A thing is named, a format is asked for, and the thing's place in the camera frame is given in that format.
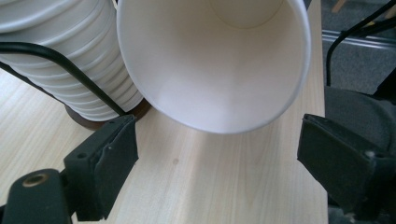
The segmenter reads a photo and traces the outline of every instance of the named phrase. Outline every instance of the wood grain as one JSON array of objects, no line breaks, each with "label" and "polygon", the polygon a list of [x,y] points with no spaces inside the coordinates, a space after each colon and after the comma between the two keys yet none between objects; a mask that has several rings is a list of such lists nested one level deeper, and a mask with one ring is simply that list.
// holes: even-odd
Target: wood grain
[{"label": "wood grain", "polygon": [[[326,193],[296,160],[303,114],[324,113],[319,1],[309,17],[311,68],[290,109],[264,128],[231,135],[199,132],[151,109],[136,124],[140,159],[99,223],[326,223]],[[2,204],[13,181],[63,169],[63,158],[92,132],[4,72],[0,95]]]}]

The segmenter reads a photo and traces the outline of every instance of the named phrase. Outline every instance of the light wood surface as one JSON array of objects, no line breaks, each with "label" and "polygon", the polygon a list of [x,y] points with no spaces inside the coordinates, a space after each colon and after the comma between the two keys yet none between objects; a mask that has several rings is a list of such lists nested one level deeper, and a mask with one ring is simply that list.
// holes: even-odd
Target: light wood surface
[{"label": "light wood surface", "polygon": [[[308,10],[313,57],[290,109],[250,133],[187,128],[155,109],[136,124],[139,161],[100,223],[327,223],[326,193],[297,162],[304,113],[323,115],[320,1]],[[11,184],[63,158],[92,132],[64,107],[0,71],[0,204]]]}]

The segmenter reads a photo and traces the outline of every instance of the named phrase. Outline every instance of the stacked white cups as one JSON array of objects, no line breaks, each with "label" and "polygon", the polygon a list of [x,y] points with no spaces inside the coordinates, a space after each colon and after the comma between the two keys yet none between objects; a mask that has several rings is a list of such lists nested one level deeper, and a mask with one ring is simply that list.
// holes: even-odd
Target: stacked white cups
[{"label": "stacked white cups", "polygon": [[[66,56],[124,111],[143,96],[120,55],[111,0],[0,0],[0,42],[42,45]],[[56,63],[35,56],[0,54],[37,86],[92,121],[118,114]]]}]

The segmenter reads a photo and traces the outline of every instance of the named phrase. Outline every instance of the stack of paper cups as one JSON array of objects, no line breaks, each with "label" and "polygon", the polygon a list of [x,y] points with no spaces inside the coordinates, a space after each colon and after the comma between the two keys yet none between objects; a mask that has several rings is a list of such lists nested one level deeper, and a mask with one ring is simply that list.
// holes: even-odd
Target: stack of paper cups
[{"label": "stack of paper cups", "polygon": [[[125,68],[110,0],[0,0],[0,42],[28,42],[66,56],[124,111],[143,99]],[[0,54],[0,61],[91,121],[118,114],[58,64]]]}]

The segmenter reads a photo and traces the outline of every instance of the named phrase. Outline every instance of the wooden table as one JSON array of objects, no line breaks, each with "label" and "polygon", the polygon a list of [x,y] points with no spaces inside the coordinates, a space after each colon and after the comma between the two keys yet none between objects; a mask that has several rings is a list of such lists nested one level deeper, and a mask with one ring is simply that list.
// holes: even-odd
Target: wooden table
[{"label": "wooden table", "polygon": [[[327,222],[327,197],[296,160],[304,113],[323,115],[320,1],[308,10],[313,57],[304,90],[279,119],[250,133],[187,128],[155,109],[136,124],[140,160],[101,223]],[[0,204],[11,184],[63,158],[92,132],[64,106],[0,75]]]}]

